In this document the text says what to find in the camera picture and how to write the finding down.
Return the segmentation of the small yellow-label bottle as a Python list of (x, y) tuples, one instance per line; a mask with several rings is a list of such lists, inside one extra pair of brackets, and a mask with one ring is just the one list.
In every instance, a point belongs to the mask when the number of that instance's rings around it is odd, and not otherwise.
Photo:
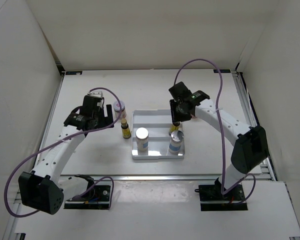
[(171, 135), (172, 132), (178, 131), (179, 128), (180, 128), (180, 124), (181, 124), (180, 122), (173, 122), (173, 123), (170, 125), (168, 134)]
[(122, 136), (124, 139), (129, 139), (131, 137), (131, 131), (129, 128), (129, 124), (125, 118), (120, 120)]

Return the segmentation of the white silver-cap bottle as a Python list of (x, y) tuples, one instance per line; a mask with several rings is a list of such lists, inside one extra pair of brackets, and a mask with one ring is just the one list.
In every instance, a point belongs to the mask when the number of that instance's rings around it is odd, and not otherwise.
[(135, 137), (138, 151), (146, 151), (149, 145), (149, 131), (144, 127), (140, 127), (136, 130)]
[(172, 154), (178, 154), (184, 141), (184, 133), (181, 130), (175, 130), (170, 134), (168, 151)]

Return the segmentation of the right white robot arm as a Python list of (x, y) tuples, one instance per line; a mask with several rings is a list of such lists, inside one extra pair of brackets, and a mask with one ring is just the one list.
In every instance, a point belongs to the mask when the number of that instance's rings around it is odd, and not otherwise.
[(169, 90), (169, 101), (173, 122), (185, 122), (197, 117), (211, 125), (221, 134), (221, 143), (228, 140), (233, 146), (231, 163), (222, 165), (222, 174), (217, 179), (214, 193), (220, 200), (228, 199), (233, 188), (263, 160), (269, 157), (265, 129), (250, 126), (231, 116), (201, 90), (191, 92), (183, 82)]

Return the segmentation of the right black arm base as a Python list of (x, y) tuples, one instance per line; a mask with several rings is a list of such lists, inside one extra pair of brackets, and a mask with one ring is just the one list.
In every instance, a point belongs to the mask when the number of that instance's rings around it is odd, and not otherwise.
[(245, 199), (245, 193), (241, 184), (237, 185), (229, 193), (222, 195), (217, 191), (215, 185), (199, 185), (194, 190), (199, 194), (200, 210), (202, 212), (229, 212), (229, 211), (247, 211), (248, 206)]

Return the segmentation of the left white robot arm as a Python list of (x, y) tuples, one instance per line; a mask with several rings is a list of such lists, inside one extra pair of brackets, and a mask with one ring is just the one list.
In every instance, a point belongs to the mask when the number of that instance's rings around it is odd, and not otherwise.
[(77, 174), (60, 180), (60, 176), (76, 148), (87, 137), (88, 131), (113, 125), (112, 106), (104, 102), (101, 91), (85, 95), (82, 105), (73, 109), (64, 121), (55, 146), (47, 151), (31, 172), (23, 172), (19, 176), (23, 205), (54, 215), (65, 201), (89, 203), (100, 198), (92, 177)]

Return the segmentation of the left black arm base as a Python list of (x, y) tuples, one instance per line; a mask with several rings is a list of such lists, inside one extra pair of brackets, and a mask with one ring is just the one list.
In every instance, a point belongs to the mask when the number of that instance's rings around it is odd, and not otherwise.
[(99, 180), (83, 174), (70, 177), (69, 180), (84, 180), (87, 183), (85, 194), (71, 197), (64, 202), (66, 210), (110, 210), (114, 193), (114, 180), (110, 176), (103, 176)]

